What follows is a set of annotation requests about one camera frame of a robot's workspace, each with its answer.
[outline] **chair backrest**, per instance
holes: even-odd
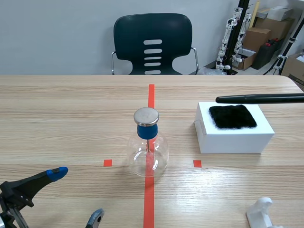
[[[177,13],[124,16],[114,25],[114,43],[117,58],[132,62],[131,75],[144,75],[146,71],[180,74],[172,68],[172,62],[190,53],[192,24]]]

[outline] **red tape marker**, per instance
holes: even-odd
[[[195,168],[201,168],[202,167],[201,160],[193,160],[193,166]]]
[[[149,85],[148,107],[155,106],[155,86]],[[154,147],[149,140],[150,152],[146,157],[146,175],[153,175]],[[144,180],[144,205],[143,205],[143,228],[154,228],[154,177],[146,177]]]
[[[105,159],[104,167],[111,167],[111,166],[112,166],[112,159]]]

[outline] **blue gripper tip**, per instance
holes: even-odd
[[[61,178],[63,178],[68,172],[67,167],[59,167],[53,170],[47,170],[47,176],[51,179],[51,181],[55,182]]]

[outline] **cardboard box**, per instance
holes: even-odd
[[[255,51],[240,48],[238,55],[241,55],[242,62],[233,62],[232,66],[238,70],[246,70],[253,64],[257,53]]]
[[[293,25],[294,20],[295,19],[288,18],[286,20],[277,21],[269,18],[257,18],[255,28],[269,29],[271,30],[269,39],[278,38],[279,40],[281,40],[287,36],[288,31]]]
[[[289,18],[292,15],[293,11],[294,10],[289,7],[276,6],[270,9],[267,18],[282,21]]]
[[[243,47],[248,50],[258,52],[260,47],[267,43],[271,30],[262,28],[249,28],[246,31]]]
[[[267,18],[267,15],[268,15],[269,11],[270,11],[270,8],[261,8],[261,9],[258,9],[258,11],[256,12],[256,17],[257,18],[265,19],[265,18]]]
[[[245,104],[257,123],[255,128],[219,129],[209,114],[210,107],[226,106],[199,102],[195,129],[201,153],[261,153],[275,134],[257,104]]]
[[[304,90],[304,62],[296,59],[301,54],[295,54],[286,60],[282,75],[292,79],[300,89]]]

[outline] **floor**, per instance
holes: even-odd
[[[235,68],[233,69],[238,72],[238,75],[263,75],[273,65],[275,60],[277,60],[277,56],[273,56],[271,61],[259,70],[255,70],[251,67],[249,67],[247,70],[238,70]],[[274,71],[274,69],[271,70],[267,75],[272,75]]]

